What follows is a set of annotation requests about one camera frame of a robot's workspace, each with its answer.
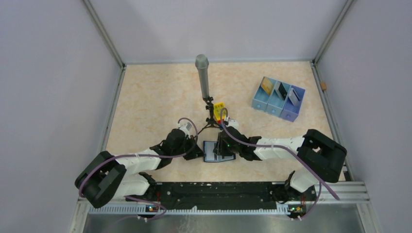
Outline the dark blue card holder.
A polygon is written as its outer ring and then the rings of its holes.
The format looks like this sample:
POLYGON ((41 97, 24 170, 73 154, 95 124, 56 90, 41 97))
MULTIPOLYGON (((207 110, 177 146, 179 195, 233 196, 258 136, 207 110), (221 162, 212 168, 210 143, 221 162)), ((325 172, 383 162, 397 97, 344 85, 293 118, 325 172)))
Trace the dark blue card holder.
POLYGON ((203 141, 203 152, 205 154, 203 161, 205 163, 221 163, 236 159, 234 153, 223 155, 221 152, 217 152, 217 144, 217 141, 203 141))

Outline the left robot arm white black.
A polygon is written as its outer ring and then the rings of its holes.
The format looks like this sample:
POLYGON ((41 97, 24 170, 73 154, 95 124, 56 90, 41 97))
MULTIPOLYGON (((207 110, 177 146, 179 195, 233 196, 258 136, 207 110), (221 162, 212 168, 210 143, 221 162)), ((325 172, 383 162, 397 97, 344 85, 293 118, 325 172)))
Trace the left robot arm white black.
POLYGON ((173 129, 159 144, 135 154, 100 152, 77 177, 75 187, 95 208, 124 196, 148 201, 154 198, 156 188, 146 172, 169 165, 177 155, 192 160, 205 154, 187 130, 173 129))

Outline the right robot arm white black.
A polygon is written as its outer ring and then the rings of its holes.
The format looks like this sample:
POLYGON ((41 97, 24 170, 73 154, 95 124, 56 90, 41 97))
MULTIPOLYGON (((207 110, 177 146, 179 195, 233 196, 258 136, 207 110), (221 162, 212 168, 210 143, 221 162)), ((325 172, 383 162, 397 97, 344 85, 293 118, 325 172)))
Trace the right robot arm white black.
POLYGON ((247 161, 295 159, 303 168, 292 172, 285 182, 285 194, 298 200, 315 184, 333 194, 329 183, 337 183, 347 156, 347 149, 316 129, 303 136, 269 139, 246 137, 235 127, 226 127, 218 134, 219 147, 238 154, 247 161))

